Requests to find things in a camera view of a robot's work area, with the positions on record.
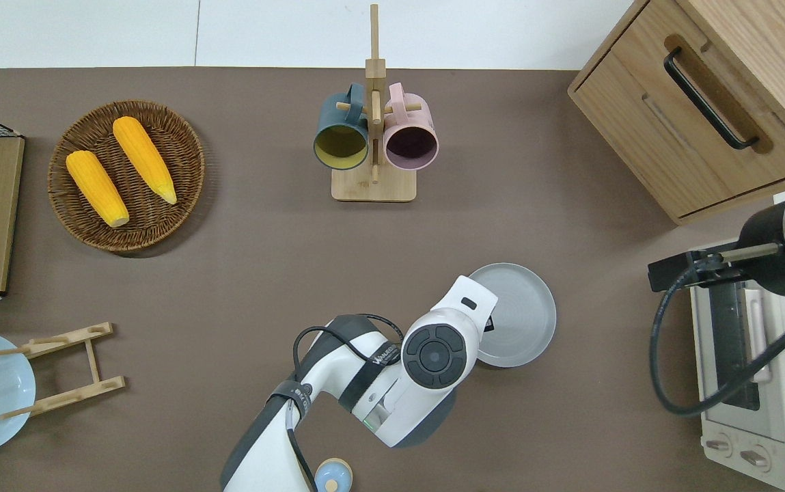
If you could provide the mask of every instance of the mug handle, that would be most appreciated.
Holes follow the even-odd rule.
[[[389,86],[389,103],[392,106],[392,118],[395,124],[406,124],[407,109],[404,108],[404,88],[401,82]]]
[[[346,91],[346,102],[349,103],[349,109],[346,110],[344,121],[357,125],[361,118],[361,109],[365,104],[365,87],[362,84],[350,84],[349,90]]]

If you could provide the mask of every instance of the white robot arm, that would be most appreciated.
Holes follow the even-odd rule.
[[[326,327],[299,367],[268,398],[221,475],[225,492],[315,490],[294,430],[311,401],[326,392],[387,446],[426,440],[443,422],[455,389],[471,372],[495,294],[459,277],[444,299],[393,345],[362,315]]]

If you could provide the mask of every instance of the wooden mug rack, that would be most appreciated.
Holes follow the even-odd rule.
[[[417,198],[417,172],[389,164],[383,149],[383,100],[386,60],[380,58],[377,4],[371,4],[371,58],[365,60],[365,104],[368,115],[368,156],[348,171],[332,170],[332,197],[340,202],[410,202]],[[349,109],[338,103],[338,109]],[[418,104],[405,109],[420,109]]]

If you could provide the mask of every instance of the black drawer handle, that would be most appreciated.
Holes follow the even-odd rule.
[[[720,119],[720,116],[717,115],[714,108],[711,108],[710,104],[705,100],[705,97],[702,97],[702,95],[699,94],[699,91],[697,91],[696,88],[693,87],[693,84],[687,80],[686,76],[677,68],[677,65],[674,65],[674,57],[679,53],[680,46],[674,48],[671,53],[668,53],[668,56],[663,62],[663,66],[665,66],[666,72],[668,72],[668,75],[670,75],[674,83],[677,84],[677,87],[680,87],[680,90],[689,98],[689,102],[696,106],[696,109],[698,109],[699,112],[702,113],[702,116],[710,122],[711,126],[714,127],[714,130],[720,134],[720,137],[723,137],[723,140],[726,141],[730,147],[738,150],[746,149],[752,146],[752,144],[760,141],[759,137],[754,137],[746,142],[742,142],[732,133],[732,130],[730,130],[729,126],[722,119]]]

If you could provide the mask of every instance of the wicker basket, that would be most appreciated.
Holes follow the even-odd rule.
[[[177,202],[171,205],[143,183],[113,136],[113,121],[133,116],[146,128],[165,160]],[[120,193],[130,220],[110,228],[80,193],[65,159],[75,150],[91,150]],[[121,100],[101,106],[75,122],[61,136],[49,162],[49,200],[58,220],[83,243],[111,252],[148,248],[170,236],[189,217],[204,186],[204,150],[189,123],[168,108],[146,100]]]

